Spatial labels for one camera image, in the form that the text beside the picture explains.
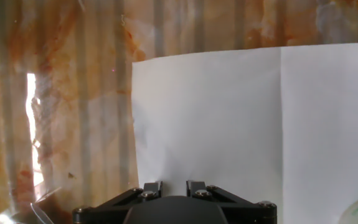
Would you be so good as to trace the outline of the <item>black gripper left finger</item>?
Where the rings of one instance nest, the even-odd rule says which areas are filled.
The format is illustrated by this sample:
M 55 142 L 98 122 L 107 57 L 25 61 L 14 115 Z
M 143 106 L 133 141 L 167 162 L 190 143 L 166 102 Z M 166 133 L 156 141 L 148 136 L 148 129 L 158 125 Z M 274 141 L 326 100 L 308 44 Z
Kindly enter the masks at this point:
M 73 217 L 125 217 L 129 210 L 140 203 L 161 198 L 163 181 L 145 183 L 143 188 L 135 187 L 97 206 L 82 206 L 72 211 Z

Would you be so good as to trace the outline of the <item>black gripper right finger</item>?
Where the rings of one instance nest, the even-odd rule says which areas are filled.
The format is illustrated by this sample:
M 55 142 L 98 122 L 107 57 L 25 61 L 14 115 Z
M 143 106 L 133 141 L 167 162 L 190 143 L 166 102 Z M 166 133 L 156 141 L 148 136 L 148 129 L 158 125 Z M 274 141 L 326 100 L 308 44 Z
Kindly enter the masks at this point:
M 205 182 L 187 180 L 186 194 L 188 197 L 214 202 L 224 213 L 233 217 L 277 217 L 277 206 L 272 202 L 252 203 L 218 186 L 206 185 Z

